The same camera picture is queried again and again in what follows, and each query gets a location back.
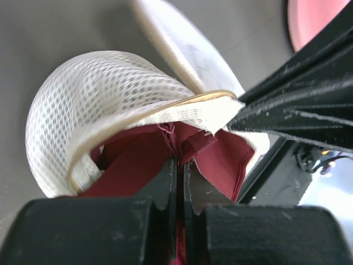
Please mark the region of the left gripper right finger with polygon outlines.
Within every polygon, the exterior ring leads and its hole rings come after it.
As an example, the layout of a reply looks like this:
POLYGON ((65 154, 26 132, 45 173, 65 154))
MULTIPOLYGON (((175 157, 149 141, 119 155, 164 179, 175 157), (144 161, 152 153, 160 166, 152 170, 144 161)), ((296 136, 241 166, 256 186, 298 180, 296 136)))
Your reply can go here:
POLYGON ((333 215, 311 206, 247 206, 230 201, 197 204, 188 163, 184 173, 187 264, 351 264, 343 231, 333 215))

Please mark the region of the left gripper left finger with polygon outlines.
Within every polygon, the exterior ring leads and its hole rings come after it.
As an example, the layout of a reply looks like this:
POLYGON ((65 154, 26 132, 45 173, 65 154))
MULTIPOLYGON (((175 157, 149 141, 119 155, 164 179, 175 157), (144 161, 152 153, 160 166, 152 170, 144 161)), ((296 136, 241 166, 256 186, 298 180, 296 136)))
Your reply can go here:
POLYGON ((171 264, 176 251, 177 163, 131 197, 28 202, 1 247, 2 264, 171 264))

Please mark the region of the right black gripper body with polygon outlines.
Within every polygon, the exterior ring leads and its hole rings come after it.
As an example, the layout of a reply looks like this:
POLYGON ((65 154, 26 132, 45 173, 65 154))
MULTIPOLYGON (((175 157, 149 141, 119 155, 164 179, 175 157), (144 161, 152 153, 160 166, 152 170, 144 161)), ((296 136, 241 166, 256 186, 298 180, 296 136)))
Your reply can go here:
POLYGON ((231 130, 352 151, 352 4, 240 100, 231 130))

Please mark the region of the dark red bra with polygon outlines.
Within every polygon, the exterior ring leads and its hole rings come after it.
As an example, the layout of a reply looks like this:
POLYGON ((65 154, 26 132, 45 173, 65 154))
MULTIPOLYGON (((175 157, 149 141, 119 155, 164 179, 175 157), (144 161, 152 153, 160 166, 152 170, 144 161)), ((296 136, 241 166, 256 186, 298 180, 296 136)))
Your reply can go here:
POLYGON ((242 137, 224 130, 206 135, 182 122, 132 128, 106 140, 102 153, 97 148, 91 151, 93 164, 104 172, 93 184, 80 189, 78 196, 132 196, 159 173, 169 157, 174 157, 177 169, 194 160, 202 176, 234 202, 254 155, 242 137))

